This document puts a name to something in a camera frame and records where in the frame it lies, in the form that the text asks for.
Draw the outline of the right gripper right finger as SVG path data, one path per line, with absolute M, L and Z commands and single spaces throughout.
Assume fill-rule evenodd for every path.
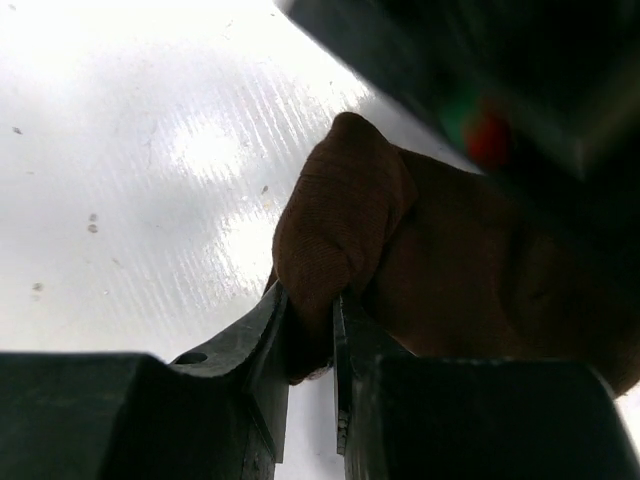
M 349 479 L 629 479 L 610 390 L 563 361 L 419 358 L 351 293 L 333 306 L 337 450 Z

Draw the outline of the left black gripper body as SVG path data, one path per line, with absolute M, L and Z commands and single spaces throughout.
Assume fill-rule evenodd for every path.
M 639 226 L 635 1 L 284 1 L 283 13 L 426 125 L 448 104 L 506 120 L 571 177 L 572 229 Z

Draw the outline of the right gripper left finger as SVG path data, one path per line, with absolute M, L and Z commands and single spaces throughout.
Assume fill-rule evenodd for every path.
M 288 298 L 165 363 L 140 353 L 3 353 L 5 479 L 270 479 L 284 456 Z

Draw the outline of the brown striped-cuff sock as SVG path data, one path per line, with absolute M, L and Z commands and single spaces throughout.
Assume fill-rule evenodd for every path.
M 345 290 L 411 353 L 566 359 L 616 395 L 639 381 L 639 315 L 483 177 L 337 115 L 278 221 L 270 279 L 292 306 L 287 375 L 323 373 Z

